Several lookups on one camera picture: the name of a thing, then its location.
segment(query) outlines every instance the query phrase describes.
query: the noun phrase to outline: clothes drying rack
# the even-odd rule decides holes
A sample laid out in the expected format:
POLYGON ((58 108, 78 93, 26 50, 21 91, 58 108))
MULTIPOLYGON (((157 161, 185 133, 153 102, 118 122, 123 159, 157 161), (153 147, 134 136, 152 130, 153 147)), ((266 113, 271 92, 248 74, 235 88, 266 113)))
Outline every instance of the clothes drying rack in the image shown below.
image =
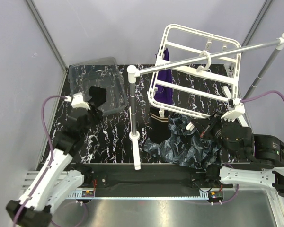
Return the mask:
MULTIPOLYGON (((239 72, 240 72, 241 53, 251 51, 251 50, 262 49, 262 48, 270 47, 270 46, 275 46, 275 49, 270 55, 270 57, 268 58, 267 62, 263 66, 258 76, 256 77, 255 81, 250 86, 244 98, 247 98, 253 92, 253 90, 258 85, 259 81, 262 79, 264 73, 267 71, 267 69, 273 62, 273 60, 276 58, 279 52, 283 49, 284 33, 282 34, 281 37, 277 38, 274 41, 268 42, 268 43, 261 43, 261 44, 248 45, 248 46, 241 47, 240 43, 233 39, 206 33, 203 31, 195 30, 189 27, 184 27, 184 26, 180 26, 176 24, 168 25, 165 28, 164 33, 163 33, 163 37, 162 37, 162 41, 160 44, 155 66, 141 69, 141 70, 138 70, 134 65, 130 65, 127 68, 128 80, 130 83, 129 111, 130 111, 131 131, 129 133, 129 138, 133 143, 134 168, 136 170, 141 169, 139 143, 138 143, 140 134, 137 131, 137 122, 136 122, 137 110, 136 110, 136 98, 135 98, 136 96, 135 94, 136 84, 135 83, 136 83, 137 77, 140 77, 144 74, 152 73, 151 86, 149 88, 147 96, 148 96, 150 105, 157 107, 159 109, 159 114, 161 117, 164 117, 164 111, 168 110, 168 111, 176 112, 179 114, 188 115, 194 118, 208 118, 209 115, 204 114, 204 113, 200 113, 197 111, 181 108, 178 106, 168 105, 168 104, 156 101, 154 99, 154 96, 157 90, 156 85, 160 85, 163 87, 169 87, 169 88, 187 92, 193 95, 203 96, 206 98, 228 103, 229 99, 238 98, 238 81, 239 81, 239 72), (204 37, 205 39, 207 39, 205 50, 201 51, 198 49, 194 49, 191 47, 183 46, 183 45, 168 41, 168 35, 172 29, 182 31, 182 32, 187 32, 192 35, 204 37), (214 43, 219 43, 219 45, 222 46, 221 52, 209 53, 209 50, 212 47, 213 41, 214 43), (228 50, 228 46, 230 45, 234 46, 234 48, 228 50), (181 61, 174 61, 174 62, 166 61, 166 60, 163 60, 163 51, 166 49, 166 47, 173 47, 173 48, 181 49, 184 51, 197 53, 199 54, 199 57, 194 57, 194 58, 185 59, 181 61), (215 73, 211 73, 208 69, 212 63, 212 59, 214 58, 218 58, 230 64, 232 68, 231 70, 232 74, 226 77, 226 76, 218 75, 215 73), (189 64, 201 62, 204 60, 207 60, 206 66, 200 65, 197 69, 194 69, 188 66, 189 64), (228 86, 230 86, 231 89, 229 90, 228 86, 223 86, 223 92, 224 92, 224 95, 226 96, 224 97, 224 96, 213 95, 213 94, 195 90, 189 87, 183 87, 177 84, 171 84, 165 81, 158 80, 157 78, 158 72, 161 70, 168 70, 168 69, 177 70, 177 71, 183 72, 188 75, 193 75, 195 77, 200 77, 204 79, 210 79, 210 80, 222 82, 222 83, 228 84, 228 86)), ((245 119, 243 118, 243 116, 240 116, 238 120, 242 126, 247 126, 247 123, 245 119)))

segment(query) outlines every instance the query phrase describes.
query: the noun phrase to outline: gray wall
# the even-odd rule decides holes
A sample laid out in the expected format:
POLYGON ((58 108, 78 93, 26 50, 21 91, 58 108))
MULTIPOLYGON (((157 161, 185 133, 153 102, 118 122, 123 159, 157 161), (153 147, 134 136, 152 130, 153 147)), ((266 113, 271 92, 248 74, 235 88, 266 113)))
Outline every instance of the gray wall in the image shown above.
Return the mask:
MULTIPOLYGON (((62 69, 23 0, 0 0, 0 227, 5 206, 19 197, 38 162, 44 131, 42 101, 57 94, 62 69)), ((53 102, 46 108, 48 118, 53 102)))
MULTIPOLYGON (((67 64, 113 56, 152 64, 164 28, 180 24, 242 42, 264 0, 34 0, 67 64)), ((173 41, 205 48, 189 36, 173 41)), ((171 60, 189 55, 171 53, 171 60)))
MULTIPOLYGON (((284 0, 275 1, 252 39, 252 43, 274 40, 284 32, 284 0)), ((269 57, 273 48, 247 52, 241 61, 239 86, 245 94, 269 57)), ((284 49, 271 65, 264 79, 252 94, 256 96, 269 90, 284 94, 284 49)), ((284 142, 284 104, 277 94, 271 94, 246 104, 247 114, 254 133, 270 134, 284 142)))

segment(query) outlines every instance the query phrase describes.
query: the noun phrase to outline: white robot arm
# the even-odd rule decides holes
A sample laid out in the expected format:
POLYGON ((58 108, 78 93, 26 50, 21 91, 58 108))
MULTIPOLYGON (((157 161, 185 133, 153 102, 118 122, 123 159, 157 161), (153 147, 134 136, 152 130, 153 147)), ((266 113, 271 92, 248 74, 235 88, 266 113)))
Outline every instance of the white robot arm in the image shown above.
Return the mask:
POLYGON ((72 111, 68 115, 65 127, 56 133, 53 140, 53 160, 46 159, 37 177, 17 200, 10 200, 6 209, 14 220, 17 212, 17 224, 22 227, 49 226, 52 215, 70 194, 83 183, 92 183, 92 170, 83 164, 77 164, 68 175, 56 185, 61 172, 71 163, 84 142, 84 134, 102 120, 102 112, 84 102, 82 93, 67 97, 72 111))
POLYGON ((276 190, 284 197, 284 143, 274 136, 253 134, 251 128, 235 122, 245 113, 240 99, 230 99, 229 106, 232 110, 224 114, 216 112, 208 119, 194 119, 187 126, 189 130, 196 127, 201 138, 218 142, 232 158, 247 163, 234 163, 234 168, 210 165, 207 179, 276 190))

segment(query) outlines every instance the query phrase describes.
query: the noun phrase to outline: black cloth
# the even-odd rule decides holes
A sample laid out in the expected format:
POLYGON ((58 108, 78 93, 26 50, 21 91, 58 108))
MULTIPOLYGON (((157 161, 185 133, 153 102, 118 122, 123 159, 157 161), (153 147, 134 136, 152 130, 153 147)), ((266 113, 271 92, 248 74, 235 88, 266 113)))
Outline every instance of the black cloth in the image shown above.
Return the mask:
POLYGON ((191 117, 173 113, 169 117, 171 137, 160 144, 147 139, 143 150, 159 158, 161 162, 174 163, 195 169, 206 169, 208 165, 221 163, 221 148, 212 140, 200 138, 194 128, 186 130, 191 117))
POLYGON ((169 112, 164 111, 164 117, 160 117, 159 109, 155 107, 150 108, 150 127, 148 137, 152 142, 160 144, 171 136, 169 130, 169 112))
POLYGON ((89 96, 91 97, 90 100, 87 102, 89 104, 93 104, 96 108, 101 106, 103 103, 106 102, 106 94, 107 91, 105 88, 100 88, 96 86, 91 86, 89 88, 89 96))

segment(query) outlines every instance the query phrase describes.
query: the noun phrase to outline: silver rod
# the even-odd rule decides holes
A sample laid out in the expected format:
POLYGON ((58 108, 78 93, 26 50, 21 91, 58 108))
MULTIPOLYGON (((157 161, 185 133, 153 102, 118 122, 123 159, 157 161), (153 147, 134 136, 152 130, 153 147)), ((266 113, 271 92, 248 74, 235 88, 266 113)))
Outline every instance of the silver rod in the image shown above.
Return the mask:
POLYGON ((266 71, 268 70, 269 66, 273 63, 274 59, 277 57, 277 55, 279 54, 280 51, 281 50, 278 50, 276 48, 274 49, 274 51, 271 53, 271 55, 269 56, 268 60, 266 61, 265 65, 263 66, 263 68, 259 72, 258 76, 255 78, 254 82, 249 87, 249 89, 246 92, 246 94, 243 97, 243 99, 247 99, 247 98, 250 97, 250 95, 256 89, 256 87, 259 84, 260 80, 263 78, 263 76, 266 73, 266 71))
MULTIPOLYGON (((220 58, 220 57, 224 57, 224 56, 227 56, 227 55, 230 55, 230 54, 243 53, 243 52, 246 52, 246 51, 257 50, 257 49, 270 47, 270 46, 276 46, 276 45, 279 45, 280 42, 281 42, 280 39, 276 39, 276 40, 269 42, 269 43, 248 45, 248 46, 243 46, 243 47, 239 47, 239 48, 234 48, 234 49, 231 49, 229 51, 212 53, 212 54, 210 54, 210 56, 211 56, 211 58, 220 58)), ((149 67, 149 68, 146 68, 146 69, 142 69, 142 70, 139 71, 139 73, 140 73, 140 75, 143 75, 143 74, 153 73, 153 72, 157 72, 157 71, 161 71, 161 70, 173 69, 173 68, 176 68, 176 67, 179 67, 179 66, 184 66, 184 65, 196 63, 196 62, 203 61, 203 60, 206 60, 206 59, 207 59, 206 56, 200 56, 200 57, 189 58, 189 59, 185 59, 185 60, 181 60, 181 61, 174 61, 174 62, 167 63, 167 64, 164 64, 164 65, 158 65, 158 66, 153 66, 153 67, 149 67)))
POLYGON ((136 84, 129 84, 129 105, 131 107, 131 126, 132 134, 137 134, 137 121, 136 121, 136 84))
POLYGON ((261 24, 265 14, 268 12, 270 6, 272 5, 272 3, 274 2, 274 0, 266 0, 262 6, 262 8, 260 9, 254 23, 252 24, 250 30, 247 33, 247 36, 245 37, 242 46, 246 46, 249 44, 250 40, 252 39, 254 33, 256 32, 257 28, 259 27, 259 25, 261 24))
POLYGON ((40 16, 40 14, 39 14, 35 4, 33 3, 32 0, 25 0, 25 2, 27 4, 29 10, 31 11, 33 17, 35 18, 35 21, 36 21, 37 25, 39 26, 39 28, 40 28, 40 30, 41 30, 45 40, 47 41, 48 45, 50 46, 53 54, 55 55, 58 63, 60 64, 62 70, 64 72, 66 72, 67 69, 68 69, 68 66, 64 62, 63 57, 61 56, 61 54, 59 53, 55 43, 53 42, 53 39, 51 38, 51 36, 50 36, 50 34, 49 34, 49 32, 48 32, 48 30, 47 30, 47 28, 46 28, 46 26, 45 26, 45 24, 44 24, 44 22, 43 22, 43 20, 42 20, 42 18, 40 16))

